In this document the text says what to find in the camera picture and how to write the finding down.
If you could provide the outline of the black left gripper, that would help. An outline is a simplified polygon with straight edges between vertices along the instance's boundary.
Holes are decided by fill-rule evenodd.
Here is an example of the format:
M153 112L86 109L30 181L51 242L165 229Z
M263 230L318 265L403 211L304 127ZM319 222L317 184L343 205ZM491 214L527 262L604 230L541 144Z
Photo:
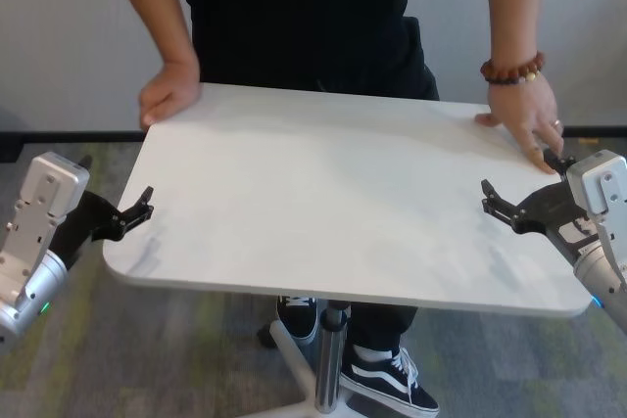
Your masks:
M78 164L90 168L92 163L92 157L86 155ZM153 192L154 188L147 186L126 210L116 209L92 192L84 192L77 207L57 228L49 251L61 260L66 269L71 269L86 245L99 240L118 242L127 232L148 221L154 210L150 204Z

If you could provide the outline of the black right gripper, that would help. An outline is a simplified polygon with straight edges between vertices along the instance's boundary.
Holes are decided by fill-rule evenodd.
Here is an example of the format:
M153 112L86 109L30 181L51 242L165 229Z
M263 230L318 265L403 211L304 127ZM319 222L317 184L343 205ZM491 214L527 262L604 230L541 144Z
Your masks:
M574 156L558 156L550 148L543 151L544 162L557 173L566 173L576 163ZM517 206L503 199L487 180L481 181L485 213L508 225L517 234L555 235L563 225L584 217L566 181L534 191Z

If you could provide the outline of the person's left hand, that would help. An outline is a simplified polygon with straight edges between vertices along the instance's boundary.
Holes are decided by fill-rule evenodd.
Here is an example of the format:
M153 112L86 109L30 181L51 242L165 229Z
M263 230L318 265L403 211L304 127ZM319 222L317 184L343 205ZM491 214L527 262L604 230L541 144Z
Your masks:
M539 75L518 84L491 84L488 105L489 112L476 115L475 122L485 127L502 125L530 163L553 174L555 171L544 162L543 151L547 147L558 156L561 154L563 127L547 80Z

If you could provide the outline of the person's right hand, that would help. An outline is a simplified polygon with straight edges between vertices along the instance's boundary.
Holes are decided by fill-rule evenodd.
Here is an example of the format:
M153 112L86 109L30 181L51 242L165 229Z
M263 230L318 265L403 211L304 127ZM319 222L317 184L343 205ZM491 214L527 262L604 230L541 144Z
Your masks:
M195 64L164 63L139 94L140 127L147 130L191 106L200 95L200 72Z

